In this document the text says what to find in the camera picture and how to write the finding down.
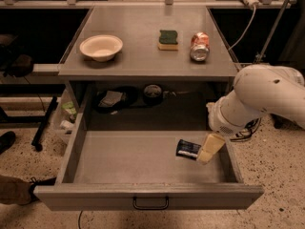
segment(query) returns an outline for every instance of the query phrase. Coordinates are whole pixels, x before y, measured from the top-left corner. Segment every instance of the can lid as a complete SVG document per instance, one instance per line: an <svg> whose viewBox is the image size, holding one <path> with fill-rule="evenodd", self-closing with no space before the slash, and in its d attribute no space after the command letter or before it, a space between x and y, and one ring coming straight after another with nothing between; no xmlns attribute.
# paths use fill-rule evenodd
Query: can lid
<svg viewBox="0 0 305 229"><path fill-rule="evenodd" d="M191 48L190 56L195 61L204 61L209 56L209 52L205 45L195 45Z"/></svg>

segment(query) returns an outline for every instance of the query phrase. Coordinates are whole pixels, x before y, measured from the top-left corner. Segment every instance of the person's foot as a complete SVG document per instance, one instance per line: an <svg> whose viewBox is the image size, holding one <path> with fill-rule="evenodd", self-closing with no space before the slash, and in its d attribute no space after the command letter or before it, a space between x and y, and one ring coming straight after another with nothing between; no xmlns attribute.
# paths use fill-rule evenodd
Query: person's foot
<svg viewBox="0 0 305 229"><path fill-rule="evenodd" d="M30 179L30 183L32 183L30 187L30 202L35 202L39 200L39 198L34 194L34 189L36 186L52 186L55 184L56 177L50 178L50 179L44 179L44 180L37 180L35 177L32 177Z"/></svg>
<svg viewBox="0 0 305 229"><path fill-rule="evenodd" d="M9 131L0 136L0 155L15 142L15 132Z"/></svg>

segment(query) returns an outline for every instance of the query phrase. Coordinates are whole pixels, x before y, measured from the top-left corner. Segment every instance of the red and silver can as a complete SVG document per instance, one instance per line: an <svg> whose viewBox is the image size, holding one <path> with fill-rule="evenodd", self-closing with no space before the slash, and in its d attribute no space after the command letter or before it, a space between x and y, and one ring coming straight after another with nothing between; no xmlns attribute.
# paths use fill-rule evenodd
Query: red and silver can
<svg viewBox="0 0 305 229"><path fill-rule="evenodd" d="M191 41L191 58L195 61L204 61L209 53L209 36L205 32L196 33Z"/></svg>

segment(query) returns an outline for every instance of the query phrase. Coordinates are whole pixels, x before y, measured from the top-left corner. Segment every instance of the drawer handle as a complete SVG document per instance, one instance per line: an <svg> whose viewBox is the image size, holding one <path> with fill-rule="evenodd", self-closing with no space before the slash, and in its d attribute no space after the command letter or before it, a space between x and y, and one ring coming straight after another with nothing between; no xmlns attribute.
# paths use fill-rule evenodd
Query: drawer handle
<svg viewBox="0 0 305 229"><path fill-rule="evenodd" d="M136 197L133 197L133 207L136 210L166 210L169 207L169 197L165 197L165 204L161 206L138 206L136 204Z"/></svg>

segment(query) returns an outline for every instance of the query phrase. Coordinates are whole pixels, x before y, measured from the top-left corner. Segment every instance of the sponge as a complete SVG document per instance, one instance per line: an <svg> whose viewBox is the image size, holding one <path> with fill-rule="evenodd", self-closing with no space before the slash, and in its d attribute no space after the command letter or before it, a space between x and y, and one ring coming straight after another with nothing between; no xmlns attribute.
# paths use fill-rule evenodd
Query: sponge
<svg viewBox="0 0 305 229"><path fill-rule="evenodd" d="M225 139L222 135L209 134L198 152L197 161L202 164L209 163L224 144Z"/></svg>
<svg viewBox="0 0 305 229"><path fill-rule="evenodd" d="M178 32L173 30L160 30L159 50L178 50Z"/></svg>

